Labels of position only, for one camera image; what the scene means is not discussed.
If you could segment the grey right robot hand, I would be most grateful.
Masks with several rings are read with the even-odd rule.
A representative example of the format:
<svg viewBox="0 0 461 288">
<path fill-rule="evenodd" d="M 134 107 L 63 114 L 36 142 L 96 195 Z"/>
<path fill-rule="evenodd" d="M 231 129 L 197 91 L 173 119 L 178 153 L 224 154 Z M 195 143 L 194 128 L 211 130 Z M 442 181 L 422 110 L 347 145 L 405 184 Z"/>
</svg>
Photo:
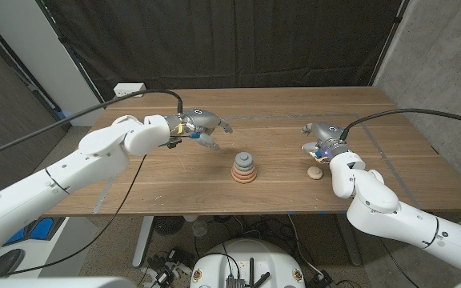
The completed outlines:
<svg viewBox="0 0 461 288">
<path fill-rule="evenodd" d="M 325 122 L 307 123 L 301 130 L 303 135 L 315 136 L 314 142 L 302 145 L 302 150 L 319 163 L 329 163 L 335 156 L 350 152 L 347 143 L 340 139 L 342 130 Z"/>
</svg>

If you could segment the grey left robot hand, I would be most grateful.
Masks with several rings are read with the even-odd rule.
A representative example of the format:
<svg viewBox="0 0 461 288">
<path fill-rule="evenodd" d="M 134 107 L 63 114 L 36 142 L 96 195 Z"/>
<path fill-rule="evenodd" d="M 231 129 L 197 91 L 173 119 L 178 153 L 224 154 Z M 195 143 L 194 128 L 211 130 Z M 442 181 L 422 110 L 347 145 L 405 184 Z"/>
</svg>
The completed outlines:
<svg viewBox="0 0 461 288">
<path fill-rule="evenodd" d="M 181 114 L 164 117 L 169 125 L 170 139 L 165 143 L 169 149 L 175 148 L 183 138 L 194 139 L 200 146 L 219 150 L 218 144 L 211 137 L 220 126 L 225 133 L 233 132 L 231 125 L 207 110 L 189 109 Z"/>
</svg>

